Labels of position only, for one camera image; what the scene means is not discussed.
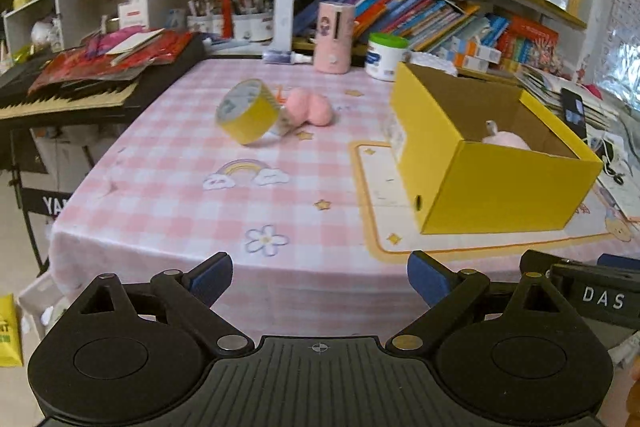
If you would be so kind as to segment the right hand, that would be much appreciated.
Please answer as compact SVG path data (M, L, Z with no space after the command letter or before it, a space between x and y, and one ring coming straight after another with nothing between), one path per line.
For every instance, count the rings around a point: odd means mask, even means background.
M640 427L640 358L634 360L634 365L630 370L630 377L634 381L629 389L626 410L628 418L626 427Z

